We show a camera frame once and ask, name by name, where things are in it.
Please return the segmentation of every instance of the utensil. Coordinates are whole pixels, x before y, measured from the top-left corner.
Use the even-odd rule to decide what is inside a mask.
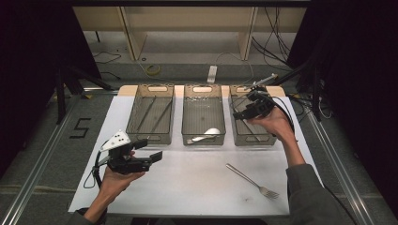
[[[150,130],[149,133],[153,133],[155,131],[155,129],[158,127],[158,124],[161,122],[161,119],[166,114],[167,109],[169,109],[169,107],[172,105],[172,103],[173,103],[173,99],[170,99],[169,103],[167,103],[167,105],[164,108],[163,112],[161,112],[161,115],[159,116],[158,121],[156,121],[155,125],[153,126],[153,128]]]
[[[195,137],[192,139],[187,140],[187,144],[192,144],[192,143],[196,143],[199,141],[202,141],[203,139],[208,139],[208,138],[214,138],[216,137],[218,134],[220,134],[220,130],[217,128],[210,128],[205,132],[205,135],[200,136],[200,137]]]
[[[152,98],[152,101],[149,103],[149,106],[146,108],[146,111],[145,111],[145,113],[144,113],[144,116],[143,116],[143,118],[141,119],[140,124],[139,124],[138,127],[137,127],[137,132],[140,130],[141,125],[144,123],[146,117],[148,116],[148,113],[149,113],[150,109],[152,108],[152,105],[153,105],[153,103],[155,102],[155,99],[156,99],[156,96],[154,96],[154,97]]]
[[[266,196],[267,198],[271,198],[271,199],[276,199],[278,198],[279,194],[275,191],[272,191],[266,187],[261,187],[259,185],[257,185],[251,178],[249,178],[247,175],[243,174],[242,172],[240,172],[237,168],[233,167],[231,164],[227,163],[225,165],[228,169],[230,169],[231,171],[237,173],[238,175],[240,175],[241,177],[245,178],[246,180],[248,180],[250,183],[252,183],[254,186],[258,187],[258,189],[260,190],[260,192]]]

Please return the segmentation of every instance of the mesh tray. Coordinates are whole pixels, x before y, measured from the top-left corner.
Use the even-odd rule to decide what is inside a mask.
[[[174,103],[173,85],[139,85],[126,133],[134,142],[170,144]]]
[[[246,105],[252,103],[246,98],[250,91],[244,91],[244,86],[229,86],[229,106],[231,107],[232,129],[234,132],[234,142],[236,146],[244,145],[273,145],[276,138],[269,134],[263,127],[254,126],[242,120],[235,120],[232,113],[242,112]]]
[[[203,136],[210,128],[217,128],[220,135],[188,144],[187,141]],[[222,108],[222,91],[218,85],[184,86],[182,138],[185,145],[223,145],[225,123]]]

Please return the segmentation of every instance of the metal fork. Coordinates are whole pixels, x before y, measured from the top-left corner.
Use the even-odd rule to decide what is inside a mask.
[[[233,167],[231,164],[227,163],[225,166],[228,169],[230,169],[231,171],[233,171],[233,172],[237,173],[238,175],[240,175],[241,177],[245,178],[247,181],[252,183],[254,186],[258,187],[258,189],[260,190],[260,193],[263,194],[264,196],[266,196],[267,198],[271,198],[271,199],[278,198],[279,194],[277,192],[272,191],[266,187],[261,187],[261,186],[257,185],[251,178],[249,178],[247,175],[240,172],[237,168]]]

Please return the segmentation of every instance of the sleeve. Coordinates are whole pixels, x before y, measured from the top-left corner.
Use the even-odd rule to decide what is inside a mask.
[[[85,217],[83,217],[82,214],[80,214],[78,211],[75,211],[72,215],[72,217],[69,219],[67,225],[94,225]]]
[[[290,189],[290,224],[344,224],[340,205],[322,187],[313,166],[303,164],[286,170]]]

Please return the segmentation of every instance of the metal frame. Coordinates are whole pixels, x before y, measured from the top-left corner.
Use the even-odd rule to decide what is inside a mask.
[[[329,139],[328,133],[322,126],[322,123],[317,122],[317,119],[312,112],[309,112],[308,116],[314,128],[314,131],[318,136],[318,139],[321,142],[326,155],[328,156],[331,167],[336,173],[337,178],[342,185],[343,191],[347,199],[349,200],[355,215],[357,216],[358,221],[360,222],[360,224],[363,225],[375,224],[372,220],[371,215],[369,214],[369,210],[365,202],[360,196],[360,193],[357,191],[357,188],[355,187],[354,182],[352,181],[347,170],[345,169],[343,162],[340,160],[339,155],[336,153],[336,150],[334,149],[334,146]]]
[[[35,189],[36,184],[38,183],[38,180],[43,174],[44,169],[62,136],[62,133],[64,132],[66,125],[68,124],[70,115],[73,112],[74,107],[79,102],[79,99],[80,96],[74,96],[70,100],[69,107],[67,109],[64,119],[59,125],[56,125],[49,141],[47,141],[47,144],[45,145],[41,155],[39,156],[38,161],[36,162],[29,176],[26,178],[20,192],[15,197],[11,206],[7,210],[6,216],[3,218],[2,221],[2,225],[17,224],[20,216],[23,213],[24,208],[27,205],[27,202],[30,199],[30,196],[33,193],[33,190]]]

